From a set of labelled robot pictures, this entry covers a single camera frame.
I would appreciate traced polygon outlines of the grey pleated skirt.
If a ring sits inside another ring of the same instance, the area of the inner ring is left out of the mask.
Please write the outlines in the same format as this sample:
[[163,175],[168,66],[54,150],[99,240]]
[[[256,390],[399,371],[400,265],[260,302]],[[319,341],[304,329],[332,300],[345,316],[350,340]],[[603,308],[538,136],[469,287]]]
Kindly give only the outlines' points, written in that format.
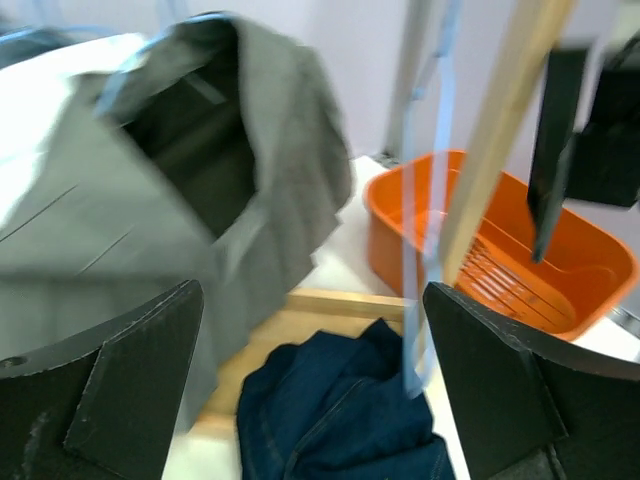
[[204,312],[176,425],[313,268],[352,192],[316,50],[228,14],[236,36],[127,124],[94,112],[110,73],[75,77],[41,173],[1,224],[1,353],[102,324],[184,281]]

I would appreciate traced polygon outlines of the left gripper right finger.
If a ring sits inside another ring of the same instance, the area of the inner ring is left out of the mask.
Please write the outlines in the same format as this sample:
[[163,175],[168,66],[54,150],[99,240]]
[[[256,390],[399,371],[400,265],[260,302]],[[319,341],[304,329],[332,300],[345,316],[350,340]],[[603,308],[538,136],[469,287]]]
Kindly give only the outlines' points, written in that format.
[[471,478],[638,478],[638,364],[443,283],[426,287],[423,304]]

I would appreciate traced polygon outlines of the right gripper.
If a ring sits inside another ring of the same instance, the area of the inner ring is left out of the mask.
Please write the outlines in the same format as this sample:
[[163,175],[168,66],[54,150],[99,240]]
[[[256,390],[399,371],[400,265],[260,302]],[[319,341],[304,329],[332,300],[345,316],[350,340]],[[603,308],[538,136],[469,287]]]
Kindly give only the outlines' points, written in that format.
[[535,263],[544,259],[565,197],[621,208],[639,201],[639,39],[605,55],[574,149],[587,56],[586,47],[559,47],[547,57],[527,191]]

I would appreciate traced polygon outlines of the dark blue denim skirt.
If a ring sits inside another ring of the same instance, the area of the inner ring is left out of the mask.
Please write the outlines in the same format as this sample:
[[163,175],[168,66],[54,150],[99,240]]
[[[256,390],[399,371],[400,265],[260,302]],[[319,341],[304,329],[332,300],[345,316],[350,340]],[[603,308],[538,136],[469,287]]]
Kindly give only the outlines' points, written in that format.
[[409,398],[402,338],[384,319],[350,338],[319,331],[274,349],[243,382],[245,479],[451,479],[423,396]]

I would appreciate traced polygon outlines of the blue wire hanger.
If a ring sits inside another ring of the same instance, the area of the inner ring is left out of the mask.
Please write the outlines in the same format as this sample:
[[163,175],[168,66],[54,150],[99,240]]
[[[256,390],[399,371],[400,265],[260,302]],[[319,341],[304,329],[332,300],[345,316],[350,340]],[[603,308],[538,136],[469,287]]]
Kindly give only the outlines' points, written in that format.
[[[402,117],[402,287],[403,320],[403,380],[410,399],[424,392],[436,363],[436,350],[429,319],[422,306],[424,287],[442,279],[438,259],[440,232],[445,216],[448,180],[448,150],[450,146],[456,79],[452,58],[459,1],[446,3],[435,50],[419,65],[409,91]],[[417,236],[416,213],[419,195],[416,182],[422,177],[413,161],[414,112],[423,100],[431,79],[439,78],[439,99],[435,127],[431,176],[427,179],[425,200],[425,230]]]

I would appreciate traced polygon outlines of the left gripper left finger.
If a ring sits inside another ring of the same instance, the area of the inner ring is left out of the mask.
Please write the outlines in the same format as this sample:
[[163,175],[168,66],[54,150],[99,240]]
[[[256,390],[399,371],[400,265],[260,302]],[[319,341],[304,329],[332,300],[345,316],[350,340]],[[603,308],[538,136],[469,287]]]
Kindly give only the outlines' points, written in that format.
[[195,280],[1,362],[4,479],[159,479],[204,306]]

